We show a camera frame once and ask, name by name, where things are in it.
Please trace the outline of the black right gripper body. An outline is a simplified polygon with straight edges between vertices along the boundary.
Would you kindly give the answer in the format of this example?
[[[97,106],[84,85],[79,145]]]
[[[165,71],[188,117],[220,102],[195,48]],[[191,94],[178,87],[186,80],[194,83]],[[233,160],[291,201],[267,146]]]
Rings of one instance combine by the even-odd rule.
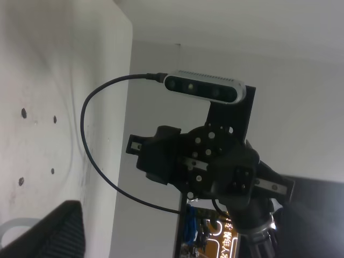
[[[130,135],[126,153],[138,157],[141,145],[136,142],[140,136]],[[212,145],[216,140],[235,139],[222,128],[201,126],[188,133],[182,133],[178,139],[175,168],[168,184],[182,193],[192,192],[194,198],[207,199],[210,176],[206,171],[212,154]],[[253,181],[253,198],[274,198],[280,202],[291,199],[294,182],[273,171],[261,159]],[[248,202],[250,200],[219,200],[221,202]]]

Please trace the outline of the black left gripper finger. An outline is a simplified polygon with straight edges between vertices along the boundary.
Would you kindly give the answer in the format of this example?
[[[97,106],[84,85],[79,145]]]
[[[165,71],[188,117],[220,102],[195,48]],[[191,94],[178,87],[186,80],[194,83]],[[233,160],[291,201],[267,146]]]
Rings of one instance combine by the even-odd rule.
[[[42,219],[15,218],[1,225],[1,238],[12,228],[28,227],[1,246],[1,257],[84,257],[86,250],[82,204],[66,200]]]

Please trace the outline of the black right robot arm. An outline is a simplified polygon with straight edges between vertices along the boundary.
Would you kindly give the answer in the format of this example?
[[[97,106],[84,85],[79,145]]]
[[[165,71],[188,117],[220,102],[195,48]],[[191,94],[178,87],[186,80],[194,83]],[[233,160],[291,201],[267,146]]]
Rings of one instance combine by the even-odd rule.
[[[137,156],[137,168],[149,180],[171,184],[191,199],[225,205],[254,257],[275,256],[268,234],[272,199],[288,202],[293,181],[261,161],[248,143],[221,127],[207,125],[182,133],[160,126],[152,137],[131,135],[126,151]]]

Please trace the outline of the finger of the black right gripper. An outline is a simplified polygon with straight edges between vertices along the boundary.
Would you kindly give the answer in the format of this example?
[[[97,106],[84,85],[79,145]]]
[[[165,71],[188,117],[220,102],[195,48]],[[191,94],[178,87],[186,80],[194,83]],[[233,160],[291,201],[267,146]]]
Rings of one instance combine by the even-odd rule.
[[[159,126],[152,137],[139,137],[141,145],[137,168],[156,183],[167,185],[175,168],[178,150],[179,128]]]
[[[260,157],[237,140],[216,140],[206,171],[210,176],[207,199],[250,200]]]

